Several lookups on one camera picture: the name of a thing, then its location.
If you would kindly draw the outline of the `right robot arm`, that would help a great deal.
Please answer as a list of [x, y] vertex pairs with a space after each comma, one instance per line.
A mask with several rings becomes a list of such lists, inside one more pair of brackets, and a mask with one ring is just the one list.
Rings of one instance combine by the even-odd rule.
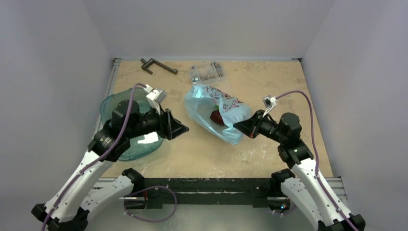
[[364, 218], [353, 214], [321, 175], [316, 157], [301, 139], [299, 117], [284, 113], [276, 122], [263, 113], [258, 110], [233, 126], [251, 139], [263, 135], [279, 143], [279, 156], [288, 168], [272, 174], [271, 192], [289, 197], [317, 231], [363, 231]]

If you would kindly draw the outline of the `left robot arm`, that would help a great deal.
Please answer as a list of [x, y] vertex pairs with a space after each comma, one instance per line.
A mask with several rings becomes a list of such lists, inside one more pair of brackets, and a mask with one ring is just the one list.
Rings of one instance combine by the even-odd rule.
[[101, 175], [131, 147], [131, 139], [156, 133], [172, 140], [189, 129], [160, 105], [142, 113], [133, 100], [123, 100], [112, 111], [88, 145], [81, 162], [57, 194], [31, 213], [42, 222], [44, 231], [83, 231], [89, 220], [111, 202], [126, 195], [145, 195], [144, 177], [132, 168], [125, 169], [110, 185], [90, 194]]

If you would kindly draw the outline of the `light blue plastic bag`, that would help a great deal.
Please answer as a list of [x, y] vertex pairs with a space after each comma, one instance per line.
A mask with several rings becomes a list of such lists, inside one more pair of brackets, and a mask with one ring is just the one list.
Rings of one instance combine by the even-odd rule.
[[184, 96], [184, 106], [190, 119], [232, 145], [243, 138], [233, 125], [252, 115], [251, 108], [237, 97], [203, 84], [191, 87]]

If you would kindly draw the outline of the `red fake apple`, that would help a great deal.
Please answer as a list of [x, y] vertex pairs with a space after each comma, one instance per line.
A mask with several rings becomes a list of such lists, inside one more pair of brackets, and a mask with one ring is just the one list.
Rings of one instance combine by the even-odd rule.
[[217, 125], [220, 125], [220, 126], [224, 126], [224, 125], [225, 125], [225, 123], [224, 123], [224, 121], [223, 121], [223, 118], [222, 118], [220, 112], [217, 111], [217, 110], [212, 111], [212, 113], [211, 113], [211, 115], [210, 115], [210, 119], [211, 119], [211, 121], [213, 121], [213, 122], [214, 122], [215, 124], [217, 124]]

